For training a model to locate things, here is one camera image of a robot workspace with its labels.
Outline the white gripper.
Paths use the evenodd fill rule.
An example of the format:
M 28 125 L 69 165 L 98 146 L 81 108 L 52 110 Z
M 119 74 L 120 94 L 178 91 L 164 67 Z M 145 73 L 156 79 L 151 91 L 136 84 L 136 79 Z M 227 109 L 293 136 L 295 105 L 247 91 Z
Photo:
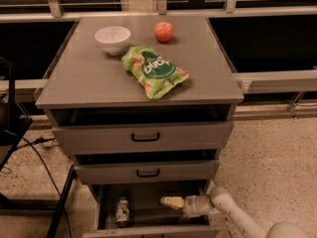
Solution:
M 189 218 L 208 215 L 212 210 L 212 203 L 208 195 L 190 195 L 185 199 L 180 196 L 163 196 L 160 203 L 173 209 L 183 207 L 184 215 Z

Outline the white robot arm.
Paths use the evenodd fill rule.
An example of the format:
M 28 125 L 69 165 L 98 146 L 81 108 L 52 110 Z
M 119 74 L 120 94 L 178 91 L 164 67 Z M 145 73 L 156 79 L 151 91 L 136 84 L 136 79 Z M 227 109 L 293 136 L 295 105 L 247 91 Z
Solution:
M 189 195 L 185 198 L 163 196 L 160 203 L 181 210 L 188 218 L 210 215 L 216 211 L 224 213 L 245 238 L 311 238 L 304 229 L 287 221 L 278 222 L 268 230 L 264 229 L 220 186 L 215 186 L 209 194 Z

